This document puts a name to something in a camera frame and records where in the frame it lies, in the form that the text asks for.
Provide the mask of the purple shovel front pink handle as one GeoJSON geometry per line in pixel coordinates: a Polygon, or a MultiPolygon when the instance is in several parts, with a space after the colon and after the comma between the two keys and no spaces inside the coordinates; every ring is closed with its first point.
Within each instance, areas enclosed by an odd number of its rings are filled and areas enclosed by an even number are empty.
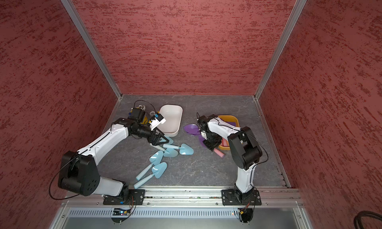
{"type": "Polygon", "coordinates": [[[229,142],[226,140],[226,139],[222,139],[222,143],[221,143],[221,146],[222,147],[229,147],[229,142]]]}

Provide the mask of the light blue shovel back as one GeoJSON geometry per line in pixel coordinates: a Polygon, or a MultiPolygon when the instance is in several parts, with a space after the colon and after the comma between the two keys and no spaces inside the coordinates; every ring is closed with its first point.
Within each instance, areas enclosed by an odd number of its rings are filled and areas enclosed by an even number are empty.
{"type": "Polygon", "coordinates": [[[165,137],[167,140],[168,140],[168,144],[173,144],[174,143],[174,140],[172,140],[170,137],[165,137]]]}

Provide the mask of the white storage box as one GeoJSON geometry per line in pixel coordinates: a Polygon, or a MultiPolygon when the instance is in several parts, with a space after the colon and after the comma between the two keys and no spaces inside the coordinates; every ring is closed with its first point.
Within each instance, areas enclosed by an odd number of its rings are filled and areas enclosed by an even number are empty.
{"type": "Polygon", "coordinates": [[[175,137],[179,133],[183,109],[179,105],[163,105],[159,113],[166,120],[160,124],[158,129],[161,130],[166,137],[175,137]]]}

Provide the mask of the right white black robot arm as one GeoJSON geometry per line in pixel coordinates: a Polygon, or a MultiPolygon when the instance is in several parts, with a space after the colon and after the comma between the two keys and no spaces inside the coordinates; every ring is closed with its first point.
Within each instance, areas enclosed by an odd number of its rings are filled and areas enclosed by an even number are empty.
{"type": "Polygon", "coordinates": [[[216,115],[197,116],[203,144],[211,151],[225,139],[228,141],[231,156],[238,167],[234,196],[243,204],[254,195],[253,170],[263,155],[260,144],[248,127],[233,126],[216,115]]]}

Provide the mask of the yellow storage box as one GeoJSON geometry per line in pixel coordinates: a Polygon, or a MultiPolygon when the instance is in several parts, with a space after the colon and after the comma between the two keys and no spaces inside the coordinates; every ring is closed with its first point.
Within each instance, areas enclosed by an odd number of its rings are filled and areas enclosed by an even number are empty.
{"type": "MultiPolygon", "coordinates": [[[[232,115],[219,115],[218,116],[221,120],[225,121],[226,123],[235,126],[240,127],[239,121],[235,116],[232,115]]],[[[220,150],[230,150],[229,142],[228,140],[222,138],[222,142],[218,147],[220,150]]]]}

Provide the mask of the purple shovel small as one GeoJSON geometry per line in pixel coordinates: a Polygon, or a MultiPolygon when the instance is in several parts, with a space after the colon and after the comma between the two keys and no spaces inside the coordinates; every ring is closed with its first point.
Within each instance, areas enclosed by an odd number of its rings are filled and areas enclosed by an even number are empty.
{"type": "Polygon", "coordinates": [[[230,122],[230,121],[225,121],[225,122],[228,123],[228,124],[230,124],[230,125],[232,125],[232,126],[234,126],[234,127],[237,126],[237,123],[236,123],[236,122],[230,122]]]}

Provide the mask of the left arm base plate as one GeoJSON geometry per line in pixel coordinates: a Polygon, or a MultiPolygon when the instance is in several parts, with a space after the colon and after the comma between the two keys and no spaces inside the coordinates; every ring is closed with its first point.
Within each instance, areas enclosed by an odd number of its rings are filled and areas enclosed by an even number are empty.
{"type": "Polygon", "coordinates": [[[144,189],[124,189],[118,196],[104,195],[103,204],[112,206],[140,206],[143,204],[145,192],[144,189]]]}

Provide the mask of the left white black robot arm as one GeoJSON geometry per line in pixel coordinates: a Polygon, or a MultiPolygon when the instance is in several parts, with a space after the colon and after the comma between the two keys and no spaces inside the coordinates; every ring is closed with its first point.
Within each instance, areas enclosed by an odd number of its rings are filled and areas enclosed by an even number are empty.
{"type": "Polygon", "coordinates": [[[129,195],[128,185],[123,181],[101,177],[97,165],[117,144],[134,136],[145,138],[153,146],[168,143],[163,132],[157,128],[127,118],[119,118],[109,130],[78,151],[68,151],[61,159],[58,173],[58,187],[82,196],[93,194],[116,198],[126,203],[129,195]]]}

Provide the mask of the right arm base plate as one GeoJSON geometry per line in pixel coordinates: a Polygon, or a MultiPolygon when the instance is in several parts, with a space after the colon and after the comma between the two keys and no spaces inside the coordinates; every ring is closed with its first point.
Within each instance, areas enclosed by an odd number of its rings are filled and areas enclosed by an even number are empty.
{"type": "Polygon", "coordinates": [[[261,206],[262,201],[258,190],[251,189],[241,193],[238,189],[221,190],[222,203],[224,206],[261,206]]]}

